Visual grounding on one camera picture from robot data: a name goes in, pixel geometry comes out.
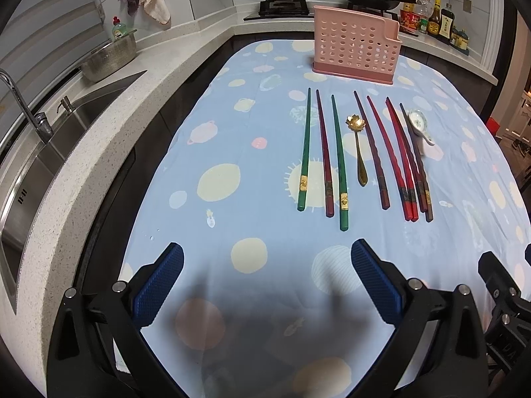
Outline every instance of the gold spoon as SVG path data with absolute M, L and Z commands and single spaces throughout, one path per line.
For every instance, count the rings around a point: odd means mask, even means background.
M 362 153 L 359 150 L 358 132 L 362 131 L 365 127 L 365 120 L 358 115 L 352 115 L 347 118 L 347 125 L 350 130 L 354 131 L 356 135 L 356 152 L 358 156 L 358 181 L 362 187 L 365 187 L 368 182 L 367 171 L 365 164 L 363 163 Z

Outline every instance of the green dish soap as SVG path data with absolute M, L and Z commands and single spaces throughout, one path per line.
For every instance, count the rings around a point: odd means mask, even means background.
M 127 34 L 127 26 L 125 24 L 122 24 L 120 20 L 118 19 L 118 16 L 115 16 L 113 19 L 113 38 L 115 40 L 118 40 L 119 38 L 125 36 Z

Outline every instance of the green chopstick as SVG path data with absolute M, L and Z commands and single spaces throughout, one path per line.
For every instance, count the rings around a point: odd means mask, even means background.
M 337 166 L 339 171 L 339 229 L 348 230 L 348 195 L 347 173 L 344 169 L 343 142 L 341 140 L 341 127 L 337 116 L 336 100 L 332 95 L 332 109 L 334 110 L 334 125 L 336 126 Z
M 299 184 L 299 197 L 297 209 L 304 211 L 306 208 L 306 191 L 308 190 L 308 162 L 310 160 L 310 117 L 312 114 L 312 90 L 308 88 L 306 99 L 306 126 L 304 127 L 304 149 L 301 164 L 301 183 Z

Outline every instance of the spoon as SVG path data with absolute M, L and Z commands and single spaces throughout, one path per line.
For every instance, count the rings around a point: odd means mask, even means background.
M 428 121 L 426 120 L 424 114 L 421 111 L 410 111 L 408 118 L 411 121 L 411 125 L 413 126 L 413 131 L 415 134 L 417 136 L 423 137 L 428 145 L 434 146 L 435 141 L 427 132 Z
M 368 182 L 367 171 L 365 170 L 365 164 L 363 163 L 362 153 L 359 150 L 358 132 L 362 131 L 365 127 L 365 120 L 358 115 L 352 115 L 347 118 L 347 125 L 350 130 L 354 131 L 356 135 L 356 152 L 358 157 L 358 181 L 362 187 L 365 187 Z

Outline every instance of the tablecloth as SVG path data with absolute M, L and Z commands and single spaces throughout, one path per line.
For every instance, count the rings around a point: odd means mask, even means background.
M 233 55 L 178 129 L 136 218 L 121 279 L 153 262 L 172 241 L 184 249 L 181 276 L 142 334 L 192 398 L 345 396 L 393 331 L 352 268 L 350 246 L 360 237 L 406 278 L 444 290 L 467 283 L 484 325 L 492 306 L 477 274 L 483 252 L 500 258 L 524 296 L 531 291 L 524 259 L 531 227 L 522 197 L 500 148 L 456 88 L 402 56 L 392 86 L 316 74 L 312 60 L 313 41 L 257 42 Z M 309 190 L 307 208 L 299 212 L 308 87 Z M 331 219 L 324 209 L 315 89 L 323 100 L 333 168 Z M 369 182 L 362 188 L 357 181 L 355 137 L 343 123 L 359 113 L 353 90 L 362 97 L 382 161 L 387 211 L 365 132 L 360 144 Z M 339 230 L 331 94 L 345 151 L 346 232 Z M 416 223 L 404 220 L 367 94 L 401 167 L 385 99 L 425 114 L 436 141 L 421 145 L 433 222 L 423 214 Z

